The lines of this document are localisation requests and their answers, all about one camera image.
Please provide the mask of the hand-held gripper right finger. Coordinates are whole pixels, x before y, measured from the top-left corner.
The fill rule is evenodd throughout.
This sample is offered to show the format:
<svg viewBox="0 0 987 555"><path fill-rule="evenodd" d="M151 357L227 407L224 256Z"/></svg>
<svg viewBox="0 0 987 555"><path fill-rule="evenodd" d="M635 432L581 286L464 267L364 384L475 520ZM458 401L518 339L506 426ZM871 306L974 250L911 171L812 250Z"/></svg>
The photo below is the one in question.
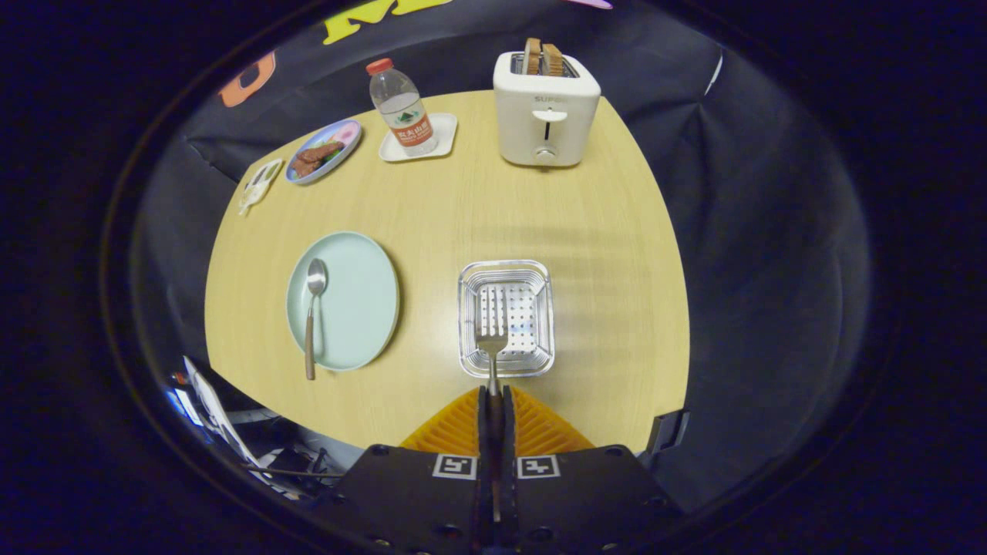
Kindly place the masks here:
<svg viewBox="0 0 987 555"><path fill-rule="evenodd" d="M644 553L680 530L682 509L626 446L522 456L517 397L493 398L494 553Z"/></svg>

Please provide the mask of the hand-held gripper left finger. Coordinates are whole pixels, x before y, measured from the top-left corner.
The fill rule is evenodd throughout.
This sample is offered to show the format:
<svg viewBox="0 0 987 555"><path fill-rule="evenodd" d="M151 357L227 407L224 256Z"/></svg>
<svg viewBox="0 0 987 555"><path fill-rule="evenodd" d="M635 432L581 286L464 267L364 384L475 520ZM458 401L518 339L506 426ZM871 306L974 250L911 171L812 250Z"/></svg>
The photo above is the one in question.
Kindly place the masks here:
<svg viewBox="0 0 987 555"><path fill-rule="evenodd" d="M441 409L402 445L373 445L314 503L364 553L480 554L494 545L494 398Z"/></svg>

